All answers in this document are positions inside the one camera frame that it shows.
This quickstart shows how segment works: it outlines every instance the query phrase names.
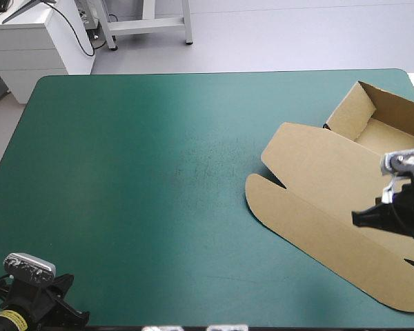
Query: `cardboard box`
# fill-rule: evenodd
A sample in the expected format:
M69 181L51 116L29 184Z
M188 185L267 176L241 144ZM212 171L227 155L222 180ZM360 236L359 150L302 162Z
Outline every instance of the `cardboard box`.
M385 152L414 148L414 102L357 82L325 128L284 123L262 161L286 189L251 174L246 198L267 227L379 302L414 312L414 240L352 224L381 196Z

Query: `gray floor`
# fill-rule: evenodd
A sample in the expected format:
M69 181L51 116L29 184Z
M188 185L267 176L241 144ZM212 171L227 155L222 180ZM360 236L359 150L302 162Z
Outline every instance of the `gray floor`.
M138 0L108 1L120 19ZM93 74L401 68L414 72L414 0L191 0L195 43L183 32L119 37ZM157 0L157 14L181 12ZM0 159L23 112L0 100Z

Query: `green table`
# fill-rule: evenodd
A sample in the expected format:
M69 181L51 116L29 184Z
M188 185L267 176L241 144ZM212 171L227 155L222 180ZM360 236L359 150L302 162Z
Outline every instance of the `green table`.
M414 100L399 70L40 80L0 164L0 274L9 252L74 273L93 325L414 327L246 206L278 126L358 79Z

